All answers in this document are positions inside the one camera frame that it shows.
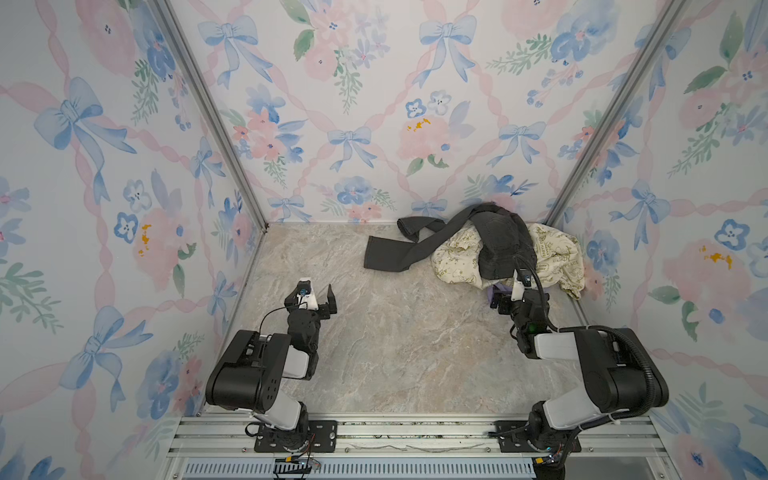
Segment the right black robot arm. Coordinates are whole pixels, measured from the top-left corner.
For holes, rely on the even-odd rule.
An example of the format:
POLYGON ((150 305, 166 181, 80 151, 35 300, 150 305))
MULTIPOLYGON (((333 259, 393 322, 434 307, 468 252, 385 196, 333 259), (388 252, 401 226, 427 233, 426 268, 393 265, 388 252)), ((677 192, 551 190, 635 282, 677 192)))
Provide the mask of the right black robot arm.
POLYGON ((574 451, 578 435, 666 405, 669 388, 645 347, 630 328, 576 326, 548 322, 549 295, 493 286, 490 307, 513 322, 510 336, 530 360, 573 361, 581 383, 558 398, 533 405, 523 422, 497 421, 491 438, 502 448, 530 449, 544 464, 562 462, 574 451))

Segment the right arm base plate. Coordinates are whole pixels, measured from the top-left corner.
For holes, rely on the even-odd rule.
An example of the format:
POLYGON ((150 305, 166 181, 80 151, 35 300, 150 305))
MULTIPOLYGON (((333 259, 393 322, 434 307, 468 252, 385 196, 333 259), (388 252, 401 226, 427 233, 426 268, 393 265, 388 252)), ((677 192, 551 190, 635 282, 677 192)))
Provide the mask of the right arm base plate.
POLYGON ((561 453, 569 432, 544 430, 528 425, 524 420, 497 420, 487 433, 495 439, 502 453, 561 453))

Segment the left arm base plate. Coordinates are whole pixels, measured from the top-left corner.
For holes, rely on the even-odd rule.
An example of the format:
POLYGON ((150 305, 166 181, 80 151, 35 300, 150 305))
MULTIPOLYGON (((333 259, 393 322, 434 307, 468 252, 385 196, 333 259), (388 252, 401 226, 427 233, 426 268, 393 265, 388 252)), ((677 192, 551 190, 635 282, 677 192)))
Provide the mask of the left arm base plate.
POLYGON ((253 450, 256 453, 333 453, 338 438, 338 422, 309 420, 299 422, 297 428, 290 431, 260 425, 256 433, 249 432, 249 435, 254 438, 253 450))

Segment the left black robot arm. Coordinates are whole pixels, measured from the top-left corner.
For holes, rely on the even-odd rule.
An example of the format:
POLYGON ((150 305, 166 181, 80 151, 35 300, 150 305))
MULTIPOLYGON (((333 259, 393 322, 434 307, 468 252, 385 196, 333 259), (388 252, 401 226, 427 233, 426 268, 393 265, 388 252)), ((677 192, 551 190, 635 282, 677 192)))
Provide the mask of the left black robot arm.
POLYGON ((335 420, 312 420, 307 406, 281 390, 284 380, 309 381, 319 363, 322 322, 338 313, 332 287, 323 302, 309 278, 300 279, 284 299, 287 331, 238 331, 206 383, 206 403, 246 411, 245 435, 257 453, 309 455, 336 449, 335 420))

